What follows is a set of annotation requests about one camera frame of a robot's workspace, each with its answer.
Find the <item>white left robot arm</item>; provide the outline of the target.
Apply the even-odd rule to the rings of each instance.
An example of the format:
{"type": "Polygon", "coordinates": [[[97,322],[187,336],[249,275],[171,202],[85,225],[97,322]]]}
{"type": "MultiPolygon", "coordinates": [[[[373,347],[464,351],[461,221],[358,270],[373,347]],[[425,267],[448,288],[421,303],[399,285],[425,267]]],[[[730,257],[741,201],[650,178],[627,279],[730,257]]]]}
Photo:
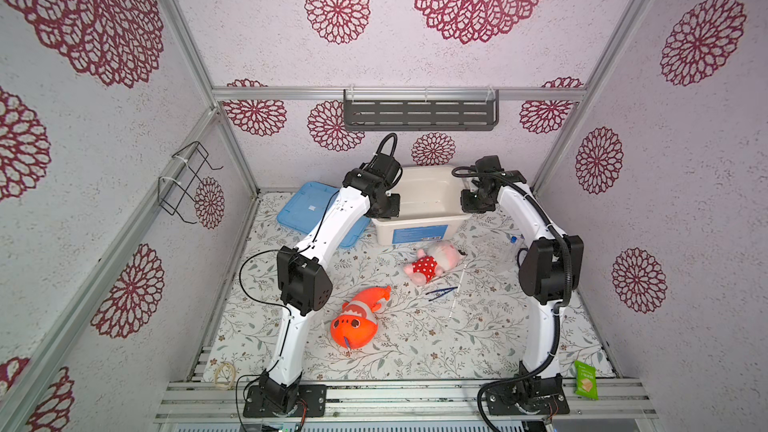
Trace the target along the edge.
{"type": "Polygon", "coordinates": [[[342,187],[327,202],[318,224],[297,245],[277,251],[278,305],[282,308],[272,358],[258,376],[258,390],[280,415],[299,401],[303,356],[311,319],[331,298],[329,260],[362,217],[392,218],[399,214],[400,196],[390,190],[402,176],[393,153],[373,158],[345,175],[342,187]]]}

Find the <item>blue plastic lid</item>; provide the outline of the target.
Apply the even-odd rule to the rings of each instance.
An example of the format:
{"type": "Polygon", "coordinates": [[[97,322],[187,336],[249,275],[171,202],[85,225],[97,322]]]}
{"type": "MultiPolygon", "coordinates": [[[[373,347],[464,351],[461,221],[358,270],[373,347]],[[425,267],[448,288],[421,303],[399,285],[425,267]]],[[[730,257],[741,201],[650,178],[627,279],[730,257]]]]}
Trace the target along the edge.
{"type": "Polygon", "coordinates": [[[337,187],[307,182],[279,212],[277,221],[280,225],[302,233],[302,239],[297,243],[299,250],[305,250],[310,244],[318,225],[322,227],[315,245],[320,245],[323,239],[331,237],[332,232],[337,232],[329,215],[338,193],[337,187]]]}

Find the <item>clear glass stirring rod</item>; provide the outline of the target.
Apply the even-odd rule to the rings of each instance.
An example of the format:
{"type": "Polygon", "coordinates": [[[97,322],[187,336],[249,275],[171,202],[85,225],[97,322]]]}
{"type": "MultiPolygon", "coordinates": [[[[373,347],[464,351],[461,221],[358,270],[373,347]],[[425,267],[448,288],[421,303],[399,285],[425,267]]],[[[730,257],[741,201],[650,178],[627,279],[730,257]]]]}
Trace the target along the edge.
{"type": "Polygon", "coordinates": [[[456,289],[454,290],[454,298],[453,298],[453,302],[451,304],[451,308],[449,310],[449,315],[448,315],[448,319],[449,320],[454,315],[454,311],[456,309],[456,306],[457,306],[457,303],[458,303],[458,299],[459,299],[460,294],[461,294],[461,290],[462,290],[462,287],[463,287],[463,283],[464,283],[464,279],[465,279],[465,276],[466,276],[466,273],[467,273],[467,269],[468,269],[468,264],[465,264],[463,266],[461,274],[460,274],[459,283],[456,286],[456,289]]]}

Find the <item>dark grey wall shelf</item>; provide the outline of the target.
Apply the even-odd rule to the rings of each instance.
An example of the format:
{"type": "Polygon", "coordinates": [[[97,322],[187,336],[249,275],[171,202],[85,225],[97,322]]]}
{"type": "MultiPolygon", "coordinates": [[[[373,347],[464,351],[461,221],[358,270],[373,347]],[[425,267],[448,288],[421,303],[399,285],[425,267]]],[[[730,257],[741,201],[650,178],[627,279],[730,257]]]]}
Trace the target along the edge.
{"type": "Polygon", "coordinates": [[[499,123],[498,90],[479,98],[420,99],[358,98],[345,90],[342,118],[350,131],[362,132],[484,132],[499,123]]]}

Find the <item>green snack packet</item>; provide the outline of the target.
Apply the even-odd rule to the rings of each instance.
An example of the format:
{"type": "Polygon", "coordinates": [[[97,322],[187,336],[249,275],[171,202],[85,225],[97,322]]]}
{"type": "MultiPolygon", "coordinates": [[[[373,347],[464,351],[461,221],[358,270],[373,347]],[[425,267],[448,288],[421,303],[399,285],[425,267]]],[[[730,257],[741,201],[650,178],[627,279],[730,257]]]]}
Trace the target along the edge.
{"type": "Polygon", "coordinates": [[[575,394],[589,399],[598,399],[597,370],[595,367],[581,362],[574,362],[576,372],[575,394]]]}

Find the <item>white plastic storage bin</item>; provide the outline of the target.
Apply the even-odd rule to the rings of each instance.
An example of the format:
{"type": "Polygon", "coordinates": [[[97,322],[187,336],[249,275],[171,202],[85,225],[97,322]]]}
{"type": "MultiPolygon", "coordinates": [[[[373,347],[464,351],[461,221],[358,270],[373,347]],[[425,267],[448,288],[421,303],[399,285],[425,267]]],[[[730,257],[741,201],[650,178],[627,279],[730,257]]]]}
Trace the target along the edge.
{"type": "Polygon", "coordinates": [[[451,165],[409,166],[391,190],[400,196],[396,218],[372,219],[380,245],[451,239],[471,217],[462,209],[464,181],[451,165]]]}

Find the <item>blue plastic tweezers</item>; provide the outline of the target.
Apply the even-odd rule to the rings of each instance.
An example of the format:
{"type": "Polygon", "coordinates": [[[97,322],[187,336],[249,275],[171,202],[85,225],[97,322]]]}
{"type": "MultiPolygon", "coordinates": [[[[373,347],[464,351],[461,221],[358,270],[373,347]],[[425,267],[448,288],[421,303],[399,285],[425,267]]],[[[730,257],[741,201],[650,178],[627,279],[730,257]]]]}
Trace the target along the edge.
{"type": "Polygon", "coordinates": [[[428,296],[428,301],[433,302],[452,292],[457,291],[458,289],[459,289],[458,286],[439,288],[433,291],[426,292],[426,295],[428,296]]]}

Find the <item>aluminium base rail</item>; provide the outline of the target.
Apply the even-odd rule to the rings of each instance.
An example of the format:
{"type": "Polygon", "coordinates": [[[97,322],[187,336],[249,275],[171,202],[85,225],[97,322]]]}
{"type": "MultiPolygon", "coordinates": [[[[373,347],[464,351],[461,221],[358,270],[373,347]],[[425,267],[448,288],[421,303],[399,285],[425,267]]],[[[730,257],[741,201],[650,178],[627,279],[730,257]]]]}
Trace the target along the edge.
{"type": "MultiPolygon", "coordinates": [[[[307,405],[310,422],[331,421],[442,421],[481,417],[476,396],[483,380],[307,381],[299,386],[300,404],[289,417],[298,420],[307,405]]],[[[649,393],[638,379],[600,379],[599,398],[575,394],[575,381],[565,379],[556,405],[543,405],[538,413],[516,406],[510,398],[490,394],[483,401],[489,418],[510,420],[656,419],[658,413],[649,393]]],[[[261,405],[257,387],[224,390],[213,383],[171,382],[163,394],[153,422],[156,424],[233,423],[242,418],[243,407],[254,405],[253,419],[281,419],[261,405]]]]}

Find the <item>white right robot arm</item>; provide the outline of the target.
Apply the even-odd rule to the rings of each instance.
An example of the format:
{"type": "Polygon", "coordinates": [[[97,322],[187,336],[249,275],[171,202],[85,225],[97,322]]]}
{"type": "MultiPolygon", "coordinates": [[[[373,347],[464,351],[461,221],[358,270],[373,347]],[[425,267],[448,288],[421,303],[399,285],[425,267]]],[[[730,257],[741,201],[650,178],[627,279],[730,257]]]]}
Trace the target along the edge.
{"type": "Polygon", "coordinates": [[[519,286],[528,299],[525,353],[515,376],[480,387],[478,412],[487,425],[492,424],[489,413],[497,406],[523,415],[568,414],[558,350],[562,313],[580,279],[583,240],[556,225],[523,175],[503,169],[497,156],[456,167],[451,174],[474,185],[461,191],[462,210],[473,214],[501,210],[519,228],[526,249],[518,261],[519,286]]]}

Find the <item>coiled beige rubber band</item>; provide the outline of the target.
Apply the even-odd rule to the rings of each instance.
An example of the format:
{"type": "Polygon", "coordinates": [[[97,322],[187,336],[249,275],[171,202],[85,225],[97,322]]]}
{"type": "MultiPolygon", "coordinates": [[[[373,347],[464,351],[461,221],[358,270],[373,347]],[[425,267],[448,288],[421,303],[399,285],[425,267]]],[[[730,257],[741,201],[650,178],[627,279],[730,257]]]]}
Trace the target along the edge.
{"type": "Polygon", "coordinates": [[[228,361],[220,362],[213,374],[213,385],[218,390],[233,390],[236,387],[237,368],[228,361]]]}

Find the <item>orange plush fish toy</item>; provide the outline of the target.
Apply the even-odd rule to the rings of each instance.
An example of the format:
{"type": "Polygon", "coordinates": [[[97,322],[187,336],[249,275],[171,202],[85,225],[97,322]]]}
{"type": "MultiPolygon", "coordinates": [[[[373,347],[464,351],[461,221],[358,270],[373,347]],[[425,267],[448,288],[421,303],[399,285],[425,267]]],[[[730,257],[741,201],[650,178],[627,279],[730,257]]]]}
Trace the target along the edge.
{"type": "Polygon", "coordinates": [[[350,350],[368,345],[378,332],[377,314],[388,304],[391,292],[390,286],[370,287],[345,302],[330,324],[333,341],[350,350]]]}

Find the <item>pink plush pig toy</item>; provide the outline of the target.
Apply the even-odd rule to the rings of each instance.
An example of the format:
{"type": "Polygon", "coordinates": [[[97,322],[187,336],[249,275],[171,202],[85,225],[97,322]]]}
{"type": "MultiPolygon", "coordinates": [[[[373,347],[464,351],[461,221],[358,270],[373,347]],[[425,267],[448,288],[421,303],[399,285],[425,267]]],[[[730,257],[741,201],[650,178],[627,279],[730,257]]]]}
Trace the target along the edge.
{"type": "Polygon", "coordinates": [[[454,270],[465,254],[448,241],[439,241],[427,249],[419,249],[417,258],[403,267],[406,276],[417,286],[424,286],[454,270]]]}

